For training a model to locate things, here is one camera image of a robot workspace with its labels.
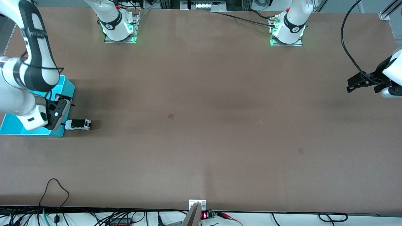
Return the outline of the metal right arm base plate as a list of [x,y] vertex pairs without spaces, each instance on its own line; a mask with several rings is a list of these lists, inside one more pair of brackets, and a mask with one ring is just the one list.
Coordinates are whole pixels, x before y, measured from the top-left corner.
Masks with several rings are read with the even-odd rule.
[[132,13],[125,11],[124,17],[120,22],[120,25],[124,27],[124,29],[117,28],[118,31],[122,33],[127,33],[128,35],[122,40],[112,40],[110,39],[105,30],[104,32],[104,42],[105,43],[136,43],[140,19],[142,15],[142,9],[139,9],[137,12]]

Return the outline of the turquoise plastic bin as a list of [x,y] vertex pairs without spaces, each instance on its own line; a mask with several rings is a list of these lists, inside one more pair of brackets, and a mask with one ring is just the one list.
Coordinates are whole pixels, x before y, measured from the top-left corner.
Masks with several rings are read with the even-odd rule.
[[[56,99],[56,94],[73,97],[75,85],[61,75],[58,84],[52,89],[51,100]],[[21,121],[13,114],[5,114],[0,126],[0,135],[18,136],[18,137],[43,137],[43,138],[61,138],[64,135],[64,126],[60,126],[58,130],[52,131],[44,127],[36,130],[28,131],[25,129]]]

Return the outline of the white jeep toy black roof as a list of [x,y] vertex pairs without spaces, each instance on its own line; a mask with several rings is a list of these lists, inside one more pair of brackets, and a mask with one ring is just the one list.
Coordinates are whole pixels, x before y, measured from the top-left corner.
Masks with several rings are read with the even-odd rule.
[[65,130],[82,130],[82,131],[86,131],[86,130],[90,130],[91,127],[91,120],[88,119],[82,119],[82,120],[67,120],[65,123]]

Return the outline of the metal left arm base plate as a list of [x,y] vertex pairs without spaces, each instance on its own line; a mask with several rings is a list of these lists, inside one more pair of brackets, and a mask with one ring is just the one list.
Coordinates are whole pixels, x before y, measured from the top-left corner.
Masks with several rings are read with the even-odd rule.
[[302,46],[302,36],[306,25],[286,26],[280,14],[268,19],[271,46]]

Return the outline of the red clip lead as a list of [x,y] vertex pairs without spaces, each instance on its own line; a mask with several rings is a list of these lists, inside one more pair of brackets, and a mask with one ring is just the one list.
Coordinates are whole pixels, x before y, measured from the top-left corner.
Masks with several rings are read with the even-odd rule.
[[223,219],[225,219],[225,220],[235,221],[235,222],[239,223],[240,226],[244,226],[239,220],[237,220],[237,219],[231,217],[230,215],[228,215],[228,214],[226,214],[226,213],[215,211],[215,214],[216,214],[218,217],[221,217],[221,218],[223,218]]

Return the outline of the grey aluminium mount bar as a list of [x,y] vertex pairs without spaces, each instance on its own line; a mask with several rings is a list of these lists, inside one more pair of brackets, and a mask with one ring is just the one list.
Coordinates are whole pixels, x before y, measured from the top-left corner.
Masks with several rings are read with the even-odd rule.
[[182,221],[180,226],[201,226],[200,215],[202,213],[200,203],[194,204],[191,209],[189,209],[185,219]]

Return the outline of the lit control box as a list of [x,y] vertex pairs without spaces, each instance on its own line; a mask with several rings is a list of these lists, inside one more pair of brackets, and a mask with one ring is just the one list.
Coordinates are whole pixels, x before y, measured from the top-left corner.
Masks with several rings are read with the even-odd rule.
[[226,12],[226,0],[180,0],[180,10],[204,10],[208,12]]

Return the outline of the aluminium frame corner bracket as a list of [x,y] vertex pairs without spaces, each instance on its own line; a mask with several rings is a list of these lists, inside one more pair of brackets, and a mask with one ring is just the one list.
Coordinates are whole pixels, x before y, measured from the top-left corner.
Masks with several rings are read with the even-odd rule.
[[389,21],[389,16],[402,6],[402,0],[392,0],[388,6],[378,13],[381,21]]

